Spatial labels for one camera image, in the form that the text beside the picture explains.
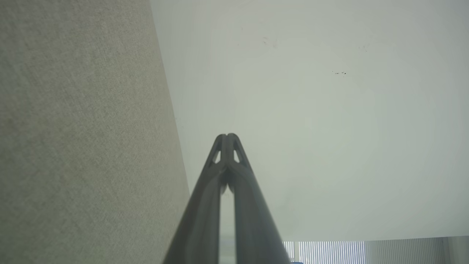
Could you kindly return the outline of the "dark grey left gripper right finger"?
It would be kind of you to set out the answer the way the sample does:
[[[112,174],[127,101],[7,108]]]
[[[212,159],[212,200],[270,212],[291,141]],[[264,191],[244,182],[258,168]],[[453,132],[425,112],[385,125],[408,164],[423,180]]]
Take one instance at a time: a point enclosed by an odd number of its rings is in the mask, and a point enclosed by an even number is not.
[[[234,133],[228,134],[228,170],[234,194],[237,264],[290,264],[251,164]]]

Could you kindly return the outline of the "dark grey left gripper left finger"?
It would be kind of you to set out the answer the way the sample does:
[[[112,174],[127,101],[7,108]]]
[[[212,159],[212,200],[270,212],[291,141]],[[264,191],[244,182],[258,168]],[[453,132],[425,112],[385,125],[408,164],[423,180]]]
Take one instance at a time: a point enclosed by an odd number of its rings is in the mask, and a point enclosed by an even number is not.
[[[218,264],[225,138],[214,141],[163,264]]]

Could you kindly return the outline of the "white vertical window blinds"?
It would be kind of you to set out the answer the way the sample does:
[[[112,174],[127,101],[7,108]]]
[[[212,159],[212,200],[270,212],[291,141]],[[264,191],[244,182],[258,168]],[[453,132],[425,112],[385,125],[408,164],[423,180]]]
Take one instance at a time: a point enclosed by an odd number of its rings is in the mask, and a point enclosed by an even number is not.
[[[469,264],[469,236],[283,242],[297,264]]]

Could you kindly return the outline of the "grey fabric sofa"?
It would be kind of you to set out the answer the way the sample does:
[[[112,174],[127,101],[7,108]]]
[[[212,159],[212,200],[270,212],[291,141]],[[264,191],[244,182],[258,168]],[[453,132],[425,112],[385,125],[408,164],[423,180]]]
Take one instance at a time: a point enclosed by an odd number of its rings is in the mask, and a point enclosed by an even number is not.
[[[162,264],[188,199],[150,0],[0,0],[0,264]]]

